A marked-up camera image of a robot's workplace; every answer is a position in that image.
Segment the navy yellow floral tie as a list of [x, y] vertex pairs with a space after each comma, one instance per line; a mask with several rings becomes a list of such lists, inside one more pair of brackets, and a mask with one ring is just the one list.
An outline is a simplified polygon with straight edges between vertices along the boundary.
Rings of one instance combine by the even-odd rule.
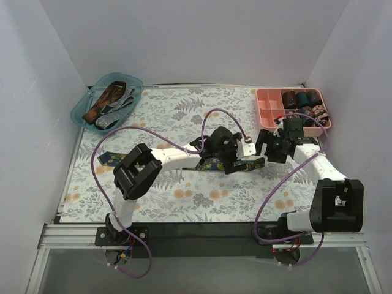
[[[109, 166], [109, 167], [116, 167], [125, 157], [127, 154], [123, 153], [114, 153], [106, 151], [98, 157], [98, 160], [101, 165]], [[214, 159], [211, 163], [202, 164], [195, 168], [187, 168], [188, 170], [198, 170], [198, 171], [224, 171], [224, 165], [221, 161]]]

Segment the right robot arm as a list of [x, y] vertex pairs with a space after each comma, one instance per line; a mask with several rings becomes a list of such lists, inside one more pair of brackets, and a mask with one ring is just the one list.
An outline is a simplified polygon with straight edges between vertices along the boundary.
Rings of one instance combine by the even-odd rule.
[[256, 150], [265, 147], [269, 162], [285, 163], [291, 157], [315, 186], [308, 210], [283, 213], [272, 236], [255, 235], [263, 243], [291, 243], [304, 233], [357, 233], [363, 226], [364, 186], [348, 179], [326, 158], [313, 137], [304, 133], [299, 118], [285, 118], [271, 132], [262, 129]]

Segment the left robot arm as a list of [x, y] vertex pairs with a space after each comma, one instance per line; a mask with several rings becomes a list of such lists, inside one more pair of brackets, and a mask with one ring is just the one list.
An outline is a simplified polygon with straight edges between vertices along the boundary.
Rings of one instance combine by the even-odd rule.
[[128, 242], [136, 202], [161, 173], [186, 169], [229, 175], [264, 166], [265, 160], [251, 138], [239, 132], [234, 134], [225, 127], [218, 127], [211, 135], [202, 135], [179, 149], [149, 148], [140, 143], [113, 170], [115, 210], [106, 216], [107, 233], [115, 244]]

